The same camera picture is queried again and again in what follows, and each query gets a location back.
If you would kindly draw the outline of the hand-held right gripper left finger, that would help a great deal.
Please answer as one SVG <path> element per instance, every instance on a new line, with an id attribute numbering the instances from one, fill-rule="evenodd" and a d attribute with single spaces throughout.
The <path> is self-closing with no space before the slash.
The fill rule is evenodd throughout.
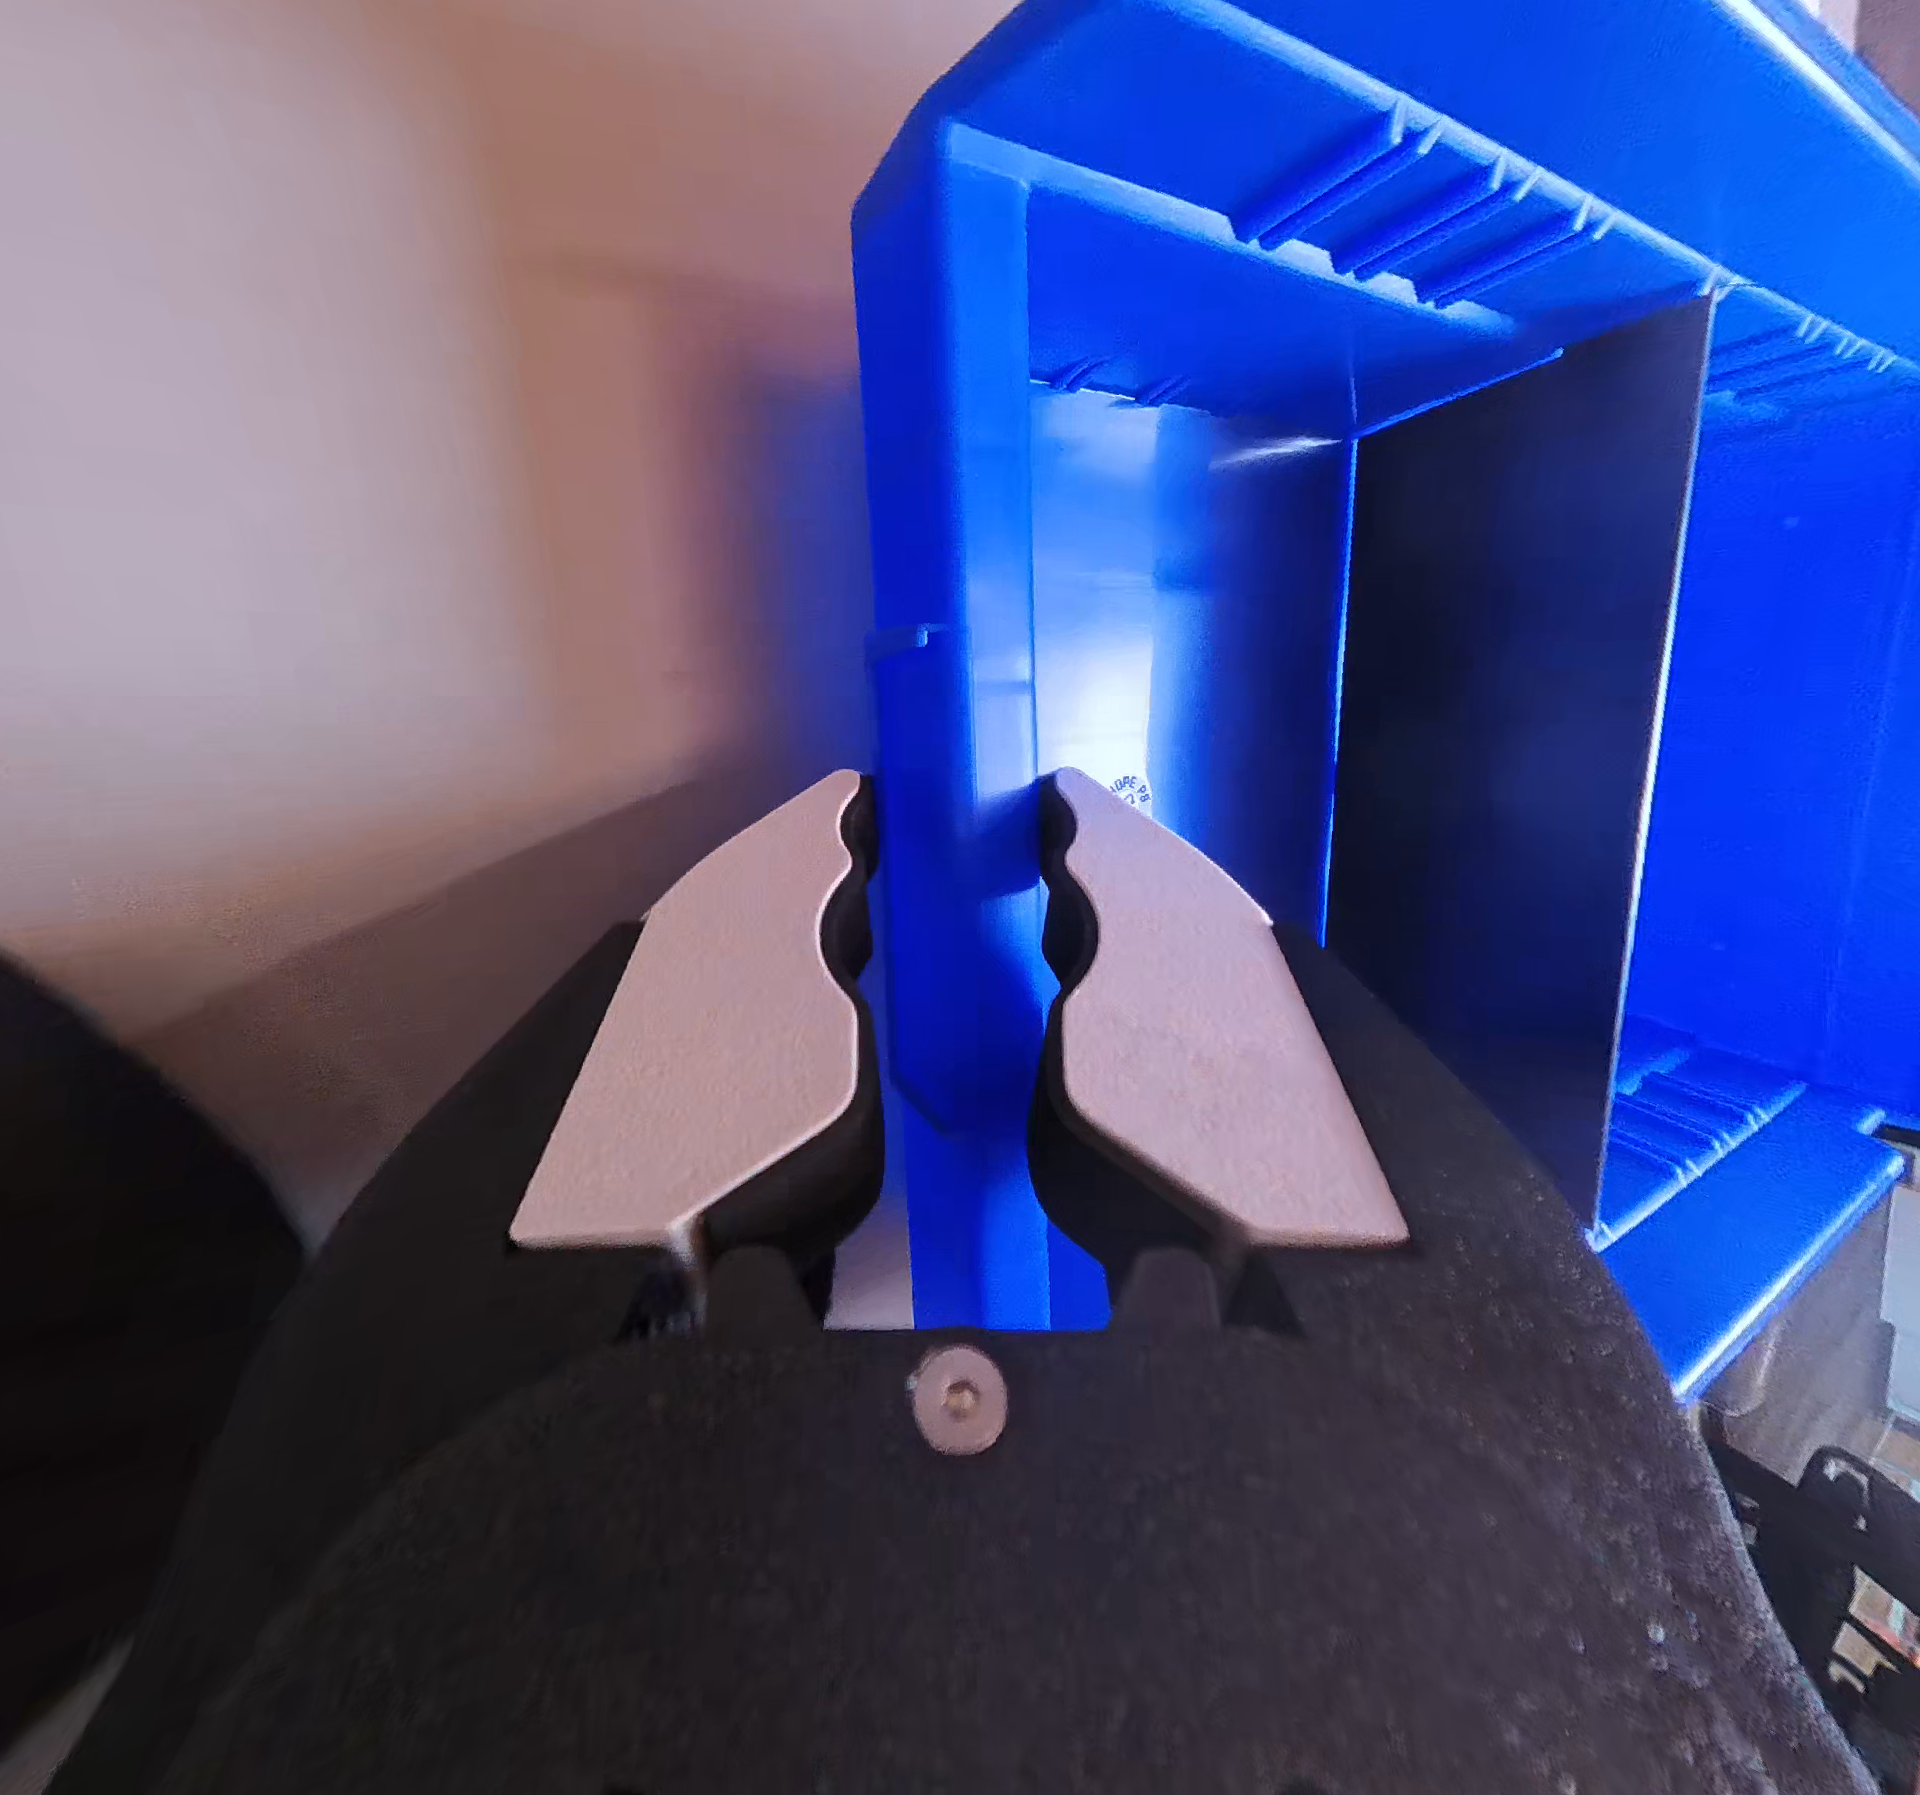
<path id="1" fill-rule="evenodd" d="M 885 1177 L 869 774 L 832 770 L 695 861 L 636 945 L 512 1212 L 530 1254 L 660 1262 L 703 1307 L 723 1263 L 803 1289 Z"/>

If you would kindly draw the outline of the black divider of blue bin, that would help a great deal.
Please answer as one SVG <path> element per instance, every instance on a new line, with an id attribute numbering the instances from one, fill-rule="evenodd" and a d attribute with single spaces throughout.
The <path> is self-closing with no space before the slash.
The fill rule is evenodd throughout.
<path id="1" fill-rule="evenodd" d="M 1715 325 L 1693 298 L 1356 447 L 1328 945 L 1581 1227 Z"/>

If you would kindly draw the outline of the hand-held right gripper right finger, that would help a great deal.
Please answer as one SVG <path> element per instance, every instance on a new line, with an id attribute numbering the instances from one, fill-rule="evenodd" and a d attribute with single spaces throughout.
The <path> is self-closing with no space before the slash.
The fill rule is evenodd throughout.
<path id="1" fill-rule="evenodd" d="M 1295 1332 L 1286 1256 L 1401 1266 L 1409 1216 L 1271 913 L 1079 768 L 1039 786 L 1057 993 L 1027 1115 L 1047 1222 L 1106 1329 Z"/>

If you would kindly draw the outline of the blue plastic bin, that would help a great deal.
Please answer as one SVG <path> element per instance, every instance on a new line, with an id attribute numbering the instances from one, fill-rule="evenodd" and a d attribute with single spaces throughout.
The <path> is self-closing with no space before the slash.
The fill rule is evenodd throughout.
<path id="1" fill-rule="evenodd" d="M 1716 301 L 1596 1222 L 1672 1391 L 1915 1122 L 1915 117 L 1794 0 L 1024 0 L 852 211 L 923 1325 L 1082 1326 L 1039 786 L 1328 945 L 1356 447 Z"/>

